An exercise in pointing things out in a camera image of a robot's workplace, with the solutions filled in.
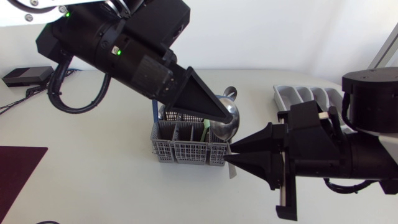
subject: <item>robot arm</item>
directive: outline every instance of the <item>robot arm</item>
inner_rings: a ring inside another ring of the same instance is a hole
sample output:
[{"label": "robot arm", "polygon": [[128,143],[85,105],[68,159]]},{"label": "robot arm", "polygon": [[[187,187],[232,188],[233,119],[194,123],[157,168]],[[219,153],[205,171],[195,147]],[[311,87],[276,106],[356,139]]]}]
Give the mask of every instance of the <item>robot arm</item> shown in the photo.
[{"label": "robot arm", "polygon": [[[51,22],[36,43],[40,54],[59,64],[49,82],[49,99],[64,112],[93,109],[114,78],[168,111],[232,120],[193,68],[180,67],[169,48],[189,23],[190,8],[181,0],[8,0],[6,9],[3,26]],[[106,74],[97,98],[84,108],[70,108],[60,98],[74,56]]]},{"label": "robot arm", "polygon": [[66,6],[103,0],[5,0],[0,7],[0,27],[46,24],[67,13]]},{"label": "robot arm", "polygon": [[[238,153],[224,159],[280,189],[279,218],[297,220],[295,177],[324,178],[340,194],[352,194],[379,182],[385,194],[398,193],[398,68],[377,68],[343,76],[342,117],[353,130],[343,133],[337,109],[309,101],[278,114],[282,124],[231,145]],[[329,178],[363,179],[354,186]]]}]

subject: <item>cable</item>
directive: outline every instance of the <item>cable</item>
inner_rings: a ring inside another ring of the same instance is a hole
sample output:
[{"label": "cable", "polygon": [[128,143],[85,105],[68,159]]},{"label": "cable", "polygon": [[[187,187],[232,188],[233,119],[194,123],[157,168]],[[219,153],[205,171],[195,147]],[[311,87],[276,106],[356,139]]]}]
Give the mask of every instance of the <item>cable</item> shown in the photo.
[{"label": "cable", "polygon": [[358,193],[358,191],[369,187],[369,185],[377,182],[375,180],[365,180],[364,182],[358,184],[358,185],[354,185],[354,186],[341,186],[341,185],[337,185],[337,184],[333,184],[330,182],[329,178],[324,178],[323,179],[325,181],[326,186],[328,186],[328,188],[336,193],[339,194],[352,194],[352,193]]},{"label": "cable", "polygon": [[105,74],[102,87],[101,87],[97,97],[89,105],[82,107],[82,108],[71,108],[71,107],[65,105],[60,98],[61,85],[62,85],[63,79],[65,78],[65,74],[68,70],[71,60],[72,60],[71,57],[65,58],[63,60],[63,62],[58,65],[57,69],[55,69],[54,74],[51,76],[50,83],[49,83],[49,99],[50,99],[51,103],[56,108],[58,108],[59,110],[61,110],[63,112],[71,113],[71,114],[79,114],[79,113],[84,113],[89,110],[92,110],[94,107],[98,106],[98,104],[104,98],[106,91],[108,90],[109,84],[111,82],[111,76],[108,74]]},{"label": "cable", "polygon": [[[68,77],[69,75],[71,75],[71,74],[73,74],[73,73],[75,73],[75,72],[77,72],[77,71],[81,71],[81,70],[79,70],[79,69],[68,69],[68,70],[67,70],[66,77]],[[0,107],[0,110],[3,110],[3,111],[0,112],[0,115],[4,114],[6,111],[8,111],[9,109],[11,109],[12,107],[18,105],[19,103],[24,102],[25,100],[29,99],[30,97],[32,97],[32,96],[34,96],[34,95],[37,95],[37,94],[39,94],[39,93],[41,93],[41,92],[43,92],[43,91],[46,90],[47,88],[48,88],[47,85],[42,85],[42,86],[35,86],[35,87],[32,87],[32,88],[27,89],[27,90],[26,90],[26,94],[25,94],[25,98],[20,99],[20,100],[18,100],[18,101],[15,101],[15,102],[13,102],[13,103],[9,103],[9,104],[6,105],[6,106]]]},{"label": "cable", "polygon": [[341,110],[341,117],[343,117],[343,121],[350,127],[352,130],[356,131],[355,126],[349,121],[347,117],[348,107],[349,107],[349,94],[344,93],[343,102],[342,102],[342,110]]}]

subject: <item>white table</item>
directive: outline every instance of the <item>white table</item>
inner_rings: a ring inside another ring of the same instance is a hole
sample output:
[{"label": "white table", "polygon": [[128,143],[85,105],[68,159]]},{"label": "white table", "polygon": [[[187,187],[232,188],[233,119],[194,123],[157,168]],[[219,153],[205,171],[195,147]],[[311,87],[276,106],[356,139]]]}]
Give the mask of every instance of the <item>white table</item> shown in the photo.
[{"label": "white table", "polygon": [[[199,70],[216,94],[238,89],[237,141],[277,122],[274,84],[338,85],[274,70]],[[62,98],[83,106],[97,94],[100,72],[65,80]],[[0,85],[0,105],[26,88]],[[152,154],[150,100],[113,80],[93,111],[72,115],[55,109],[41,93],[0,116],[0,145],[49,150],[22,189],[4,224],[38,223],[293,223],[277,218],[279,191],[228,166],[161,164]],[[353,180],[336,181],[352,184]],[[298,223],[398,223],[398,197],[373,184],[357,195],[330,191],[322,179],[297,177]]]}]

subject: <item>white wall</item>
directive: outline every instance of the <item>white wall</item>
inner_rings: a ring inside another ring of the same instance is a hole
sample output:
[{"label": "white wall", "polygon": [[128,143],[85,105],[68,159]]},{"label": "white wall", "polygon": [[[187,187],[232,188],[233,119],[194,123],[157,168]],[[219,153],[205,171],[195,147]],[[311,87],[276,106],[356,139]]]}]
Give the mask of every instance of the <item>white wall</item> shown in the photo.
[{"label": "white wall", "polygon": [[[396,0],[185,2],[191,23],[172,46],[184,67],[272,68],[337,83],[366,69],[398,22]],[[0,29],[0,77],[15,67],[55,66],[36,52],[42,28]],[[72,67],[93,69],[76,59]]]}]

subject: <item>dish rack basket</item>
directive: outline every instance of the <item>dish rack basket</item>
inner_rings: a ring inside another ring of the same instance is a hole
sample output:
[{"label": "dish rack basket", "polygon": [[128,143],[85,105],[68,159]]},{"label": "dish rack basket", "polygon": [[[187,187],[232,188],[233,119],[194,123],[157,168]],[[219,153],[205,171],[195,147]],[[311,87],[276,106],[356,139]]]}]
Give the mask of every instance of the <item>dish rack basket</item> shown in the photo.
[{"label": "dish rack basket", "polygon": [[154,118],[150,140],[152,152],[157,155],[159,162],[211,166],[225,164],[223,156],[227,154],[227,144],[216,137],[210,128],[205,130],[203,118],[164,111],[164,105],[159,111],[154,107]]}]

